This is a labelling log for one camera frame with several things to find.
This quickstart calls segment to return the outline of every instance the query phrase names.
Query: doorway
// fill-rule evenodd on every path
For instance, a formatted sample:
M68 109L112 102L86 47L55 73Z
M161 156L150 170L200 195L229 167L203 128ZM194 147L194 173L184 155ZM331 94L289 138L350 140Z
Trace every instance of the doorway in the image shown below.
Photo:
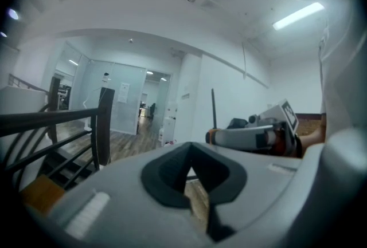
M58 89L57 109L70 109L70 100L74 77L78 69L81 53L71 47L67 42L64 44L63 52L56 64L54 76L60 79Z
M171 75L147 70L141 97L140 119L149 119L157 135L163 124Z

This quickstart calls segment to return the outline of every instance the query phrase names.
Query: stair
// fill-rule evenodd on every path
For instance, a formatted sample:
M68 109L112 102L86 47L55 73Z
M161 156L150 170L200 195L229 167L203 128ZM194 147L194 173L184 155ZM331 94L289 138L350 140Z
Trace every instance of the stair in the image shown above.
M46 156L43 165L40 169L38 175L47 175L53 169L58 167L61 163L71 158L73 155L69 154L67 151L63 149L58 149ZM58 186L63 187L63 185L85 164L84 161L80 159L76 159L73 162L69 163L63 170L57 172L51 177L51 180L56 183ZM68 189L71 189L84 181L87 177L89 177L95 171L94 165L90 164L86 169L84 169L80 176L68 186Z
M40 213L47 215L52 206L63 196L65 190L56 185L45 175L25 187L20 196L25 205L32 206Z

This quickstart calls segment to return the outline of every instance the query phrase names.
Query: desk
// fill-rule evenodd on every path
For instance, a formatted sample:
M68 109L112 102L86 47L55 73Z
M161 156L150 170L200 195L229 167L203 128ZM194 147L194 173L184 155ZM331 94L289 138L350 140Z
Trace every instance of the desk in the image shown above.
M150 116L150 108L140 108L140 117L149 117Z
M58 99L57 99L57 109L59 110L60 109L60 99L62 99L63 97L66 97L68 95L68 92L66 91L66 93L64 92L60 92L58 91L57 92L57 95L58 95Z

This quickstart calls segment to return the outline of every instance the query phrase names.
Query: glass partition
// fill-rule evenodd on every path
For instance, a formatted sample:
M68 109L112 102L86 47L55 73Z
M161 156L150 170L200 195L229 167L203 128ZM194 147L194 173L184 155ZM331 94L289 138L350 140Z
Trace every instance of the glass partition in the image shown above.
M73 100L72 93L76 92L73 90L73 86L81 56L82 54L67 42L64 44L54 73L54 76L60 79L58 109L73 109L75 107L75 99Z
M161 128L163 123L169 86L170 86L170 79L168 77L166 77L164 80L161 79L159 81L158 97L157 102L155 104L155 112L153 119L153 131L155 133L159 132L159 129Z
M108 73L108 83L102 82ZM98 106L100 88L115 90L111 113L111 130L136 134L140 97L146 70L144 68L102 61L90 61L83 77L79 104L87 108Z
M87 66L90 60L84 55L81 55L81 58L78 63L78 67L75 72L73 86L71 87L71 94L70 94L70 102L69 102L69 109L83 109L83 101L80 98L80 93L83 89L83 77L85 71L87 70Z

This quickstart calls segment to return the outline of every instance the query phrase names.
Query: staircase railing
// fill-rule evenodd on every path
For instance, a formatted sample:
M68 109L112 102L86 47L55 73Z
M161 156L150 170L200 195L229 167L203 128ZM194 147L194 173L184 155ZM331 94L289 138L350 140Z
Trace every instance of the staircase railing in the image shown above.
M37 90L37 91L43 91L43 92L46 92L48 94L47 90L44 90L44 89L42 89L40 87L37 87L37 86L34 86L33 84L31 84L31 83L29 83L29 82L27 82L23 79L20 79L20 78L14 76L13 74L9 74L8 84L10 86L17 86L17 87L20 87L20 88L28 88L28 89L34 89L34 90Z
M56 77L52 77L50 90L47 96L47 110L48 111L56 111L57 103L58 103L58 89L60 87L61 80ZM48 136L50 137L52 143L57 143L57 133L56 133L56 125L49 127Z
M18 159L8 166L4 164L4 162L2 163L2 169L4 170L5 175L9 175L11 177L14 173L21 170L21 173L17 178L17 180L20 182L25 167L30 163L35 162L37 159L89 133L91 134L91 143L82 148L73 157L61 163L58 167L48 173L47 176L51 177L57 172L60 172L68 164L72 163L75 159L89 149L92 151L92 157L86 162L85 165L80 167L80 169L74 173L74 175L63 185L63 188L68 188L68 186L72 184L81 174L81 172L92 162L94 163L96 171L99 170L100 164L104 166L108 164L110 162L110 119L114 93L115 91L112 89L102 88L100 92L99 106L98 108L94 109L0 115L0 137L33 130L33 132L30 134L31 136L32 133L36 133L40 128L45 127L41 136L37 139L26 157ZM36 151L42 138L49 131L50 127L54 127L60 123L86 119L89 117L91 118L91 131L81 131L67 139L58 141L48 147ZM21 147L22 149L28 146L32 137L26 139L23 146Z

